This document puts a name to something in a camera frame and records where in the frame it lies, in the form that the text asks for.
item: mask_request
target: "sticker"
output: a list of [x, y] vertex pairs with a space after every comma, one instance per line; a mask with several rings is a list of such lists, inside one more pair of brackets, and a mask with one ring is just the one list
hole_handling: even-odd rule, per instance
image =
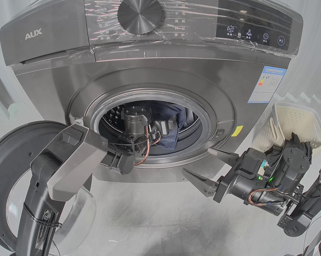
[[[52, 210], [45, 210], [43, 214], [42, 221], [44, 222], [50, 222], [49, 219], [52, 216]], [[40, 228], [38, 230], [37, 240], [35, 248], [39, 250], [43, 250], [44, 242], [47, 239], [47, 233], [48, 233], [48, 227], [40, 225]]]
[[243, 125], [236, 127], [235, 132], [231, 135], [231, 137], [237, 136], [243, 128]]
[[284, 68], [264, 66], [248, 103], [269, 103], [285, 72]]

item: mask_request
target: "white laundry basket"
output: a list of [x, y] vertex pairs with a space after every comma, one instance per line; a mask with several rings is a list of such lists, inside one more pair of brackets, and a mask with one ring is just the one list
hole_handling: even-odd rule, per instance
[[321, 148], [321, 121], [316, 111], [294, 103], [276, 102], [252, 147], [262, 152], [272, 145], [283, 147], [292, 132], [301, 142], [311, 141], [313, 153]]

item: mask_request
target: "washing machine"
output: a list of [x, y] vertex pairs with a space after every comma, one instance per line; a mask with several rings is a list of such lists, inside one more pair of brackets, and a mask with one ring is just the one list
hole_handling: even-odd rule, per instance
[[302, 17], [276, 0], [40, 0], [0, 31], [5, 63], [45, 120], [114, 140], [136, 101], [181, 105], [174, 150], [154, 146], [119, 182], [214, 177], [207, 149], [235, 151], [297, 56]]

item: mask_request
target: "cable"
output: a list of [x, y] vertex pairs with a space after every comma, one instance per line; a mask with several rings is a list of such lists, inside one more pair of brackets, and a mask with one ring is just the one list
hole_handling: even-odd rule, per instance
[[302, 254], [302, 256], [304, 256], [304, 253], [305, 253], [304, 247], [305, 247], [305, 241], [306, 241], [306, 236], [307, 236], [307, 234], [308, 234], [308, 230], [309, 230], [309, 228], [312, 226], [312, 224], [313, 224], [314, 222], [316, 222], [319, 218], [321, 218], [321, 216], [319, 216], [315, 221], [313, 221], [313, 222], [308, 226], [308, 228], [307, 228], [307, 230], [306, 230], [305, 238], [304, 238], [304, 246], [303, 246], [303, 254]]
[[116, 149], [116, 155], [115, 155], [114, 159], [112, 160], [111, 165], [109, 166], [110, 169], [112, 169], [113, 162], [116, 160], [116, 158], [117, 158], [117, 156], [118, 156], [117, 146], [115, 146], [114, 144], [112, 144], [112, 145], [113, 145], [113, 146], [115, 147], [115, 149]]
[[148, 158], [148, 155], [149, 155], [149, 152], [150, 152], [149, 132], [148, 132], [148, 127], [147, 126], [146, 126], [146, 141], [148, 143], [148, 149], [146, 151], [146, 155], [144, 156], [143, 160], [141, 162], [136, 163], [135, 166], [138, 166], [138, 165], [142, 164]]
[[319, 186], [318, 186], [318, 184], [320, 183], [319, 177], [320, 177], [320, 174], [318, 175], [317, 180], [316, 180], [316, 189], [318, 190], [320, 195], [308, 197], [308, 196], [305, 196], [304, 194], [301, 194], [301, 196], [303, 196], [303, 198], [305, 198], [305, 199], [321, 198], [321, 191], [319, 190]]
[[282, 148], [282, 150], [281, 150], [280, 156], [279, 156], [277, 162], [275, 163], [275, 168], [273, 169], [273, 171], [272, 171], [271, 176], [269, 177], [269, 179], [273, 176], [273, 173], [274, 173], [274, 171], [277, 169], [277, 167], [278, 167], [278, 165], [279, 165], [279, 162], [280, 162], [280, 160], [281, 160], [281, 158], [282, 158], [282, 156], [283, 156], [283, 154], [284, 154], [284, 149], [285, 149], [285, 146], [286, 146], [286, 141], [287, 141], [287, 140], [285, 140], [285, 143], [284, 143], [284, 146], [283, 146], [283, 148]]
[[61, 256], [60, 250], [57, 248], [57, 245], [55, 244], [54, 240], [52, 240], [52, 242], [53, 242], [54, 246], [56, 247], [59, 256]]
[[282, 201], [273, 201], [273, 202], [266, 202], [266, 203], [254, 203], [252, 201], [252, 195], [258, 191], [275, 191], [278, 190], [278, 187], [275, 188], [270, 188], [270, 189], [257, 189], [257, 190], [253, 190], [250, 192], [250, 194], [248, 195], [248, 203], [250, 203], [252, 206], [256, 206], [256, 207], [262, 207], [262, 206], [267, 206], [267, 205], [274, 205], [274, 204], [280, 204], [282, 203]]
[[162, 138], [160, 132], [157, 132], [157, 133], [159, 134], [159, 139], [157, 139], [156, 142], [152, 143], [151, 146], [157, 144], [160, 141], [160, 139]]

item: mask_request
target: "laundry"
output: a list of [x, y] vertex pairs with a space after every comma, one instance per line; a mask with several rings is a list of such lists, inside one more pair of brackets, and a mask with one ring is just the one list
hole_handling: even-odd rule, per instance
[[179, 131], [183, 126], [187, 125], [187, 121], [190, 122], [191, 120], [190, 117], [187, 119], [186, 108], [166, 101], [146, 101], [140, 102], [139, 105], [151, 108], [152, 120], [169, 120], [175, 116], [173, 129], [157, 143], [157, 145], [165, 149], [174, 150], [177, 145]]

